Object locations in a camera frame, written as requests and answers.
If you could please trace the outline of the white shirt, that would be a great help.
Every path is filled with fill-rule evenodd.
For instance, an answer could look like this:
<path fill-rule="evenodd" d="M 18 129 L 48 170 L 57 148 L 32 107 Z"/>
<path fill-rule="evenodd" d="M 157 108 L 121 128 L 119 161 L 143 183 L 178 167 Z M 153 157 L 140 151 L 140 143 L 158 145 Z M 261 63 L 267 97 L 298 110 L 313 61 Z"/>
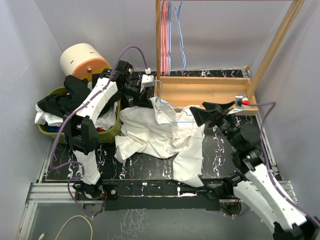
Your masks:
<path fill-rule="evenodd" d="M 160 159 L 174 157 L 173 179 L 199 188 L 205 127 L 198 126 L 187 106 L 181 112 L 164 100 L 150 98 L 152 108 L 128 107 L 120 111 L 121 134 L 115 137 L 115 158 L 125 163 L 135 153 Z"/>

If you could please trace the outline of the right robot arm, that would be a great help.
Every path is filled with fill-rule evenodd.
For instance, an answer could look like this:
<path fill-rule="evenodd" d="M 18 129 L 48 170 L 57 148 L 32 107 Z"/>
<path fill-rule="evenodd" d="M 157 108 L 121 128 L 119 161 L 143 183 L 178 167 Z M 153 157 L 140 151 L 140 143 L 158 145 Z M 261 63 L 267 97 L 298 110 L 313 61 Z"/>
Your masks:
<path fill-rule="evenodd" d="M 234 148 L 232 162 L 238 171 L 223 178 L 219 187 L 222 194 L 247 204 L 275 240 L 315 240 L 320 233 L 320 220 L 298 206 L 276 180 L 266 151 L 257 148 L 263 139 L 253 138 L 245 126 L 236 123 L 235 114 L 254 104 L 243 98 L 202 105 L 190 107 L 196 124 L 217 126 Z"/>

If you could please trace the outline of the blue wire hanger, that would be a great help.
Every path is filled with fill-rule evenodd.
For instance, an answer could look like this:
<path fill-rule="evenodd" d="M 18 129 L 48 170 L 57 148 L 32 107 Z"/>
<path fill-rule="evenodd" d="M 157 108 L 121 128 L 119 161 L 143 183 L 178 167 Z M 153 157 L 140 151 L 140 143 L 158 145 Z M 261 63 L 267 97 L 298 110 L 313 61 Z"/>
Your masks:
<path fill-rule="evenodd" d="M 176 106 L 176 105 L 174 105 L 174 104 L 171 104 L 171 103 L 169 103 L 169 102 L 167 102 L 167 101 L 165 101 L 165 100 L 163 100 L 162 98 L 161 98 L 161 93 L 162 93 L 162 89 L 163 89 L 163 86 L 164 86 L 164 84 L 163 84 L 163 82 L 161 81 L 161 80 L 155 80 L 155 82 L 156 83 L 160 83 L 160 89 L 159 89 L 159 93 L 157 94 L 157 96 L 156 96 L 156 100 L 157 101 L 159 101 L 161 104 L 164 104 L 164 105 L 169 105 L 169 106 L 171 106 L 173 109 L 175 109 L 175 110 L 179 110 L 180 112 L 183 112 L 183 113 L 185 113 L 188 117 L 191 117 L 192 116 L 192 114 L 188 114 L 184 109 L 182 109 L 182 108 L 180 108 L 180 107 L 178 107 L 178 106 Z M 175 120 L 175 121 L 170 121 L 170 123 L 195 123 L 196 121 L 195 120 Z"/>

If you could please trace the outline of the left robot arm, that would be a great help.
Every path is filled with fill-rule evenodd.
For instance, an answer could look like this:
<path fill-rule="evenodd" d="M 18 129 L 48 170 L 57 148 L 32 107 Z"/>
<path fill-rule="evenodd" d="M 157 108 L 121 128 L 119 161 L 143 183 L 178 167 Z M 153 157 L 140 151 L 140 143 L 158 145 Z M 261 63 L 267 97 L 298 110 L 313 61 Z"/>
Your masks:
<path fill-rule="evenodd" d="M 95 124 L 99 115 L 106 106 L 112 106 L 126 97 L 132 98 L 131 102 L 125 104 L 127 108 L 153 107 L 146 88 L 131 77 L 133 71 L 133 66 L 123 60 L 113 70 L 104 69 L 77 113 L 63 117 L 66 123 L 65 140 L 81 169 L 80 184 L 76 190 L 93 200 L 100 199 L 104 194 L 104 188 L 98 184 L 101 175 L 96 161 L 96 147 L 100 141 Z"/>

